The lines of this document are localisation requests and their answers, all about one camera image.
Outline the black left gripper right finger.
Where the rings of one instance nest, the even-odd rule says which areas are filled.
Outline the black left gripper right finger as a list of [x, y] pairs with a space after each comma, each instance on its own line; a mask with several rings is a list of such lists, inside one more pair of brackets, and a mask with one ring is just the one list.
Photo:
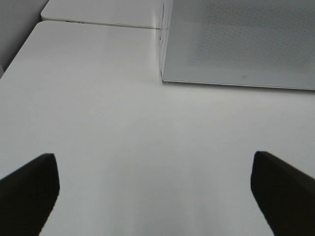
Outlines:
[[275, 236], [315, 234], [315, 180], [266, 151], [254, 155], [251, 191]]

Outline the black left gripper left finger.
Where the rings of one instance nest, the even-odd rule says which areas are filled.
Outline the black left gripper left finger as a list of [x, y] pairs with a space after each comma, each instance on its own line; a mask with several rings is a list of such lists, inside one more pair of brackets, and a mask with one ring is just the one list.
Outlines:
[[55, 155], [45, 153], [0, 180], [0, 234], [40, 235], [60, 192]]

